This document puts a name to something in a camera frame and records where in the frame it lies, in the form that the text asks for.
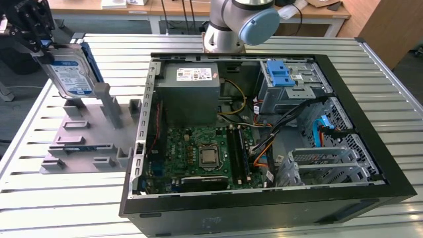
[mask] motherboard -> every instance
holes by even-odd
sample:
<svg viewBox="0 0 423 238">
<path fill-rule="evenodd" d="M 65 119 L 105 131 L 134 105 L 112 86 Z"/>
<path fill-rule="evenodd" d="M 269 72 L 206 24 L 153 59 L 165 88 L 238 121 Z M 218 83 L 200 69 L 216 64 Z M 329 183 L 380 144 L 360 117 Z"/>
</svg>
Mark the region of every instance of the motherboard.
<svg viewBox="0 0 423 238">
<path fill-rule="evenodd" d="M 208 185 L 210 190 L 262 187 L 260 170 L 246 156 L 252 145 L 248 127 L 168 128 L 165 160 L 150 165 L 157 193 Z"/>
</svg>

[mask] metal worktable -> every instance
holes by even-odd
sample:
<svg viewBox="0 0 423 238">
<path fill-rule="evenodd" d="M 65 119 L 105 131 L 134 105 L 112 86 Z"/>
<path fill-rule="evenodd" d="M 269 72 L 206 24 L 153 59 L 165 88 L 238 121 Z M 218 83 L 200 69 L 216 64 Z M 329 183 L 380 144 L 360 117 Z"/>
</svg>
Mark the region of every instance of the metal worktable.
<svg viewBox="0 0 423 238">
<path fill-rule="evenodd" d="M 86 34 L 110 94 L 120 103 L 142 98 L 150 52 L 200 52 L 200 36 Z M 273 37 L 246 47 L 254 53 L 328 55 L 387 144 L 417 195 L 344 224 L 294 227 L 209 237 L 421 237 L 423 108 L 365 44 L 345 38 Z M 121 173 L 41 175 L 40 163 L 65 114 L 64 100 L 46 83 L 0 162 L 1 237 L 142 237 L 117 216 Z"/>
</svg>

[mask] floor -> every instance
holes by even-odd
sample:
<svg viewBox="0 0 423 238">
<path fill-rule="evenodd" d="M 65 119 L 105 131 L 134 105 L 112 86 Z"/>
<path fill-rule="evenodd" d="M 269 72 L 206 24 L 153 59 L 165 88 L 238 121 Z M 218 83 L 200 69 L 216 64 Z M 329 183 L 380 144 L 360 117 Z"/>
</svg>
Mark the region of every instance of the floor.
<svg viewBox="0 0 423 238">
<path fill-rule="evenodd" d="M 184 22 L 170 22 L 169 34 L 186 34 Z M 165 23 L 160 24 L 161 33 L 165 32 Z M 65 28 L 53 32 L 54 41 L 66 43 L 70 40 L 73 32 L 85 33 L 116 33 L 116 34 L 150 34 L 149 23 L 146 21 L 77 21 L 66 20 Z M 415 95 L 416 99 L 423 102 L 423 57 L 416 58 L 409 53 L 396 66 L 393 73 L 403 84 Z M 41 70 L 30 75 L 16 75 L 0 61 L 0 80 L 6 87 L 14 86 L 44 86 L 46 75 Z M 18 127 L 25 119 L 25 115 L 32 107 L 40 88 L 18 87 L 9 88 L 14 94 L 13 102 L 0 101 L 0 139 L 12 140 Z M 6 144 L 0 143 L 0 157 L 6 150 Z"/>
</svg>

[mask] ram slot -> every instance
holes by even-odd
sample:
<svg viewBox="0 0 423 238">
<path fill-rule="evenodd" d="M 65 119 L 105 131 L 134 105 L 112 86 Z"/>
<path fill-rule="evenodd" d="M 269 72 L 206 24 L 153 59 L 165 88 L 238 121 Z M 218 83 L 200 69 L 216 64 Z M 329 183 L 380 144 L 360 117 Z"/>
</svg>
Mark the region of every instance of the ram slot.
<svg viewBox="0 0 423 238">
<path fill-rule="evenodd" d="M 225 130 L 225 134 L 230 160 L 232 180 L 234 184 L 242 184 L 246 182 L 246 173 L 244 166 L 245 148 L 241 133 L 237 128 L 228 127 L 228 129 Z"/>
<path fill-rule="evenodd" d="M 240 148 L 241 148 L 241 159 L 242 159 L 242 167 L 244 167 L 244 173 L 245 173 L 245 179 L 246 181 L 250 180 L 249 177 L 249 167 L 248 167 L 248 155 L 246 155 L 246 145 L 244 144 L 244 136 L 242 136 L 242 130 L 237 130 L 237 136 L 238 136 L 238 142 L 240 142 Z"/>
</svg>

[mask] power supply label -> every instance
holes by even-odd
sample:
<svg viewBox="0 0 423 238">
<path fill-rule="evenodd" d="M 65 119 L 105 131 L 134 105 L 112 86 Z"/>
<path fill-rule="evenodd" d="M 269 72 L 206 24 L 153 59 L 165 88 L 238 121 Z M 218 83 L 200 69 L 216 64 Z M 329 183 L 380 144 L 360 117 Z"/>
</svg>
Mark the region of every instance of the power supply label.
<svg viewBox="0 0 423 238">
<path fill-rule="evenodd" d="M 176 81 L 204 81 L 212 80 L 210 68 L 178 68 Z"/>
<path fill-rule="evenodd" d="M 88 95 L 92 88 L 84 77 L 85 72 L 76 61 L 54 61 L 52 69 L 64 90 L 74 95 Z"/>
</svg>

